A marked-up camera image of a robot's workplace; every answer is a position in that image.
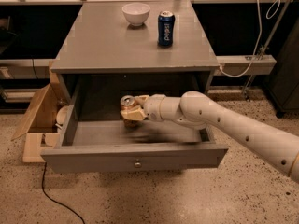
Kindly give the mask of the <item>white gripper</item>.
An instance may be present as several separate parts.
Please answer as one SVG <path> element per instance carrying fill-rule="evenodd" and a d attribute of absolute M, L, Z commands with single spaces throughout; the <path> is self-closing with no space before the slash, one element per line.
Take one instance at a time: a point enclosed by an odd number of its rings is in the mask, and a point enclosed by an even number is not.
<path fill-rule="evenodd" d="M 164 98 L 165 95 L 163 94 L 135 96 L 135 101 L 139 105 L 122 110 L 121 115 L 124 119 L 134 121 L 144 120 L 145 118 L 148 118 L 151 121 L 162 121 L 160 106 Z"/>

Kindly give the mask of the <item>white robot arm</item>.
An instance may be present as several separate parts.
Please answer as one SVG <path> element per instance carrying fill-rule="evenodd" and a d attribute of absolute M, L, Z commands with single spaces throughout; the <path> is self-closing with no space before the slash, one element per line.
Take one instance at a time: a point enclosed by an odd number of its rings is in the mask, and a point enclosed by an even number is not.
<path fill-rule="evenodd" d="M 210 124 L 299 182 L 298 136 L 227 109 L 201 92 L 188 91 L 180 97 L 126 95 L 120 104 L 121 115 L 127 120 L 167 120 L 189 128 Z"/>

